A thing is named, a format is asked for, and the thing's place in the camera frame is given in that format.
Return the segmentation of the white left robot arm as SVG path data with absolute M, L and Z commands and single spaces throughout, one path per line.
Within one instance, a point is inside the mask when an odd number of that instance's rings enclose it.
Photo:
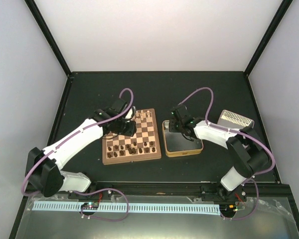
M 132 119 L 136 108 L 118 98 L 111 107 L 97 109 L 67 136 L 44 149 L 33 148 L 28 153 L 25 182 L 44 197 L 59 191 L 77 191 L 86 199 L 93 198 L 97 186 L 84 173 L 63 171 L 65 165 L 90 143 L 112 132 L 133 136 L 136 123 Z

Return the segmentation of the yellow bear metal tin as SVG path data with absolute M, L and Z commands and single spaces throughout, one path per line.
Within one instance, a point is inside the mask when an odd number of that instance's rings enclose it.
M 162 122 L 165 153 L 168 157 L 181 157 L 200 154 L 204 148 L 202 140 L 187 140 L 178 132 L 169 131 L 169 120 Z

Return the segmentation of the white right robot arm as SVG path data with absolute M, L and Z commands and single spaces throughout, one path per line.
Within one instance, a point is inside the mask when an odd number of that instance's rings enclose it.
M 209 141 L 228 150 L 233 166 L 216 188 L 218 198 L 223 201 L 232 198 L 239 185 L 274 162 L 273 154 L 249 126 L 243 129 L 225 128 L 201 117 L 194 118 L 182 104 L 172 108 L 171 115 L 170 132 L 179 132 L 191 141 Z

